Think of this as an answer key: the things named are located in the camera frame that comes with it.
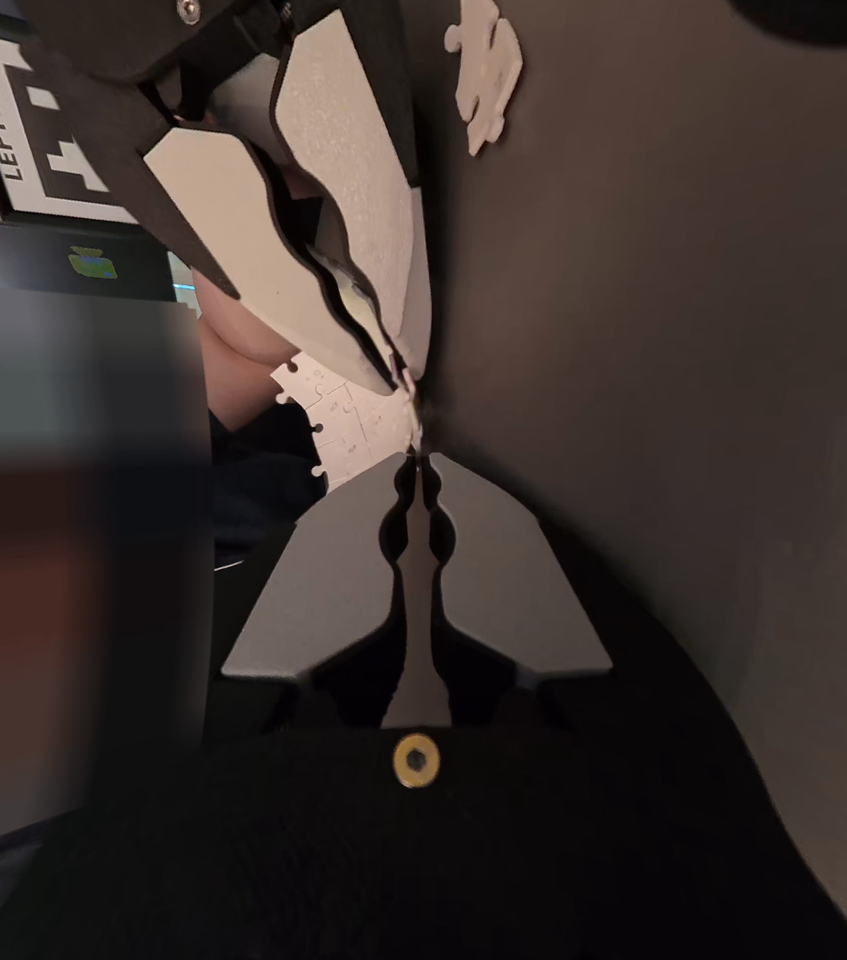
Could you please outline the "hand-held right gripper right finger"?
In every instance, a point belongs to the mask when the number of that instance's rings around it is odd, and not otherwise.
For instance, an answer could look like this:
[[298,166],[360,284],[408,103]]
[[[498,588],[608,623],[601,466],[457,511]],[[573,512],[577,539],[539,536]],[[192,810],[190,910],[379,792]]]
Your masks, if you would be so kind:
[[500,486],[441,453],[435,511],[452,545],[441,560],[447,625],[510,662],[535,687],[613,666],[537,517]]

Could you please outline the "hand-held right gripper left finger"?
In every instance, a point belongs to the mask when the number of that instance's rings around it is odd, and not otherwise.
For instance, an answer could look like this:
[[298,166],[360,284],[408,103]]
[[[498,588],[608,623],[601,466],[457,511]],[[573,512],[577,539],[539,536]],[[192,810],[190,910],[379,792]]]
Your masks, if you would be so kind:
[[382,630],[408,546],[414,456],[395,453],[297,522],[238,638],[226,678],[297,682]]

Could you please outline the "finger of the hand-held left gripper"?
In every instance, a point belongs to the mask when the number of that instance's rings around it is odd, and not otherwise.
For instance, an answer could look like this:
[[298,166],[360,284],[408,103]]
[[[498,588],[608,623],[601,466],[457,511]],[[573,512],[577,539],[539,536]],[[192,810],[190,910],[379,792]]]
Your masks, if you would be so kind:
[[430,262],[403,16],[297,12],[273,95],[293,164],[341,221],[342,255],[415,380],[430,353]]
[[241,138],[201,126],[172,127],[143,157],[211,255],[232,297],[254,317],[234,337],[260,353],[273,334],[334,374],[380,396],[396,384],[369,336],[351,318],[334,277],[297,250],[278,220],[277,186]]

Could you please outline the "assembled white puzzle section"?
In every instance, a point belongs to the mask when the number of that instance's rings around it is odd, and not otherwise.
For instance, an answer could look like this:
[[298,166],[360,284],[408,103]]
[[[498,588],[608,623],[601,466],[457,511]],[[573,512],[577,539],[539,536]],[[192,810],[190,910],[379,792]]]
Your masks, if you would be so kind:
[[328,493],[396,454],[408,454],[404,386],[382,395],[305,353],[279,366],[273,379],[281,389],[277,402],[294,402],[307,417],[319,458],[312,473]]

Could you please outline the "white puzzle piece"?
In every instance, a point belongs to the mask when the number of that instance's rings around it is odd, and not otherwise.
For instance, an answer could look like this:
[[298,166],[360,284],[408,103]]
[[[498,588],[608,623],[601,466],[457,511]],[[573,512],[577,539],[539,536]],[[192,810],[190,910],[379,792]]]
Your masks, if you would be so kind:
[[405,391],[405,414],[408,430],[408,454],[412,454],[417,461],[425,456],[424,438],[425,426],[421,414],[421,397],[417,381],[414,379],[408,366],[400,370]]

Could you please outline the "person's left forearm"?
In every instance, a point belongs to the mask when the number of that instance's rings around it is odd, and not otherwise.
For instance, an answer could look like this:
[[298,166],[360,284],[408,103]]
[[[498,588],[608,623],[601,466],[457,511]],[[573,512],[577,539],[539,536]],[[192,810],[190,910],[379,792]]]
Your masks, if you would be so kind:
[[208,409],[236,432],[276,403],[282,389],[273,372],[299,349],[201,272],[194,270],[192,279]]

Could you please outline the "scattered loose puzzle pieces group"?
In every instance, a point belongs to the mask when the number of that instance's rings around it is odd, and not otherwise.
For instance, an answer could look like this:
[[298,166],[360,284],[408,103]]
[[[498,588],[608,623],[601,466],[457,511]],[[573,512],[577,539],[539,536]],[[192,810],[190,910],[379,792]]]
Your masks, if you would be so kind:
[[447,53],[459,56],[455,103],[474,158],[502,135],[524,65],[521,44],[493,1],[461,1],[459,21],[447,27],[442,42]]

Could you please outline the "black round ball stand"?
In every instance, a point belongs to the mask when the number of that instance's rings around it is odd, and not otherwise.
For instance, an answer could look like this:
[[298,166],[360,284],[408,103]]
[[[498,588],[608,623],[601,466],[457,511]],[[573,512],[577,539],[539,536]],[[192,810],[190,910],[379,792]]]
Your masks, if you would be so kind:
[[729,6],[779,39],[847,48],[847,1],[729,1]]

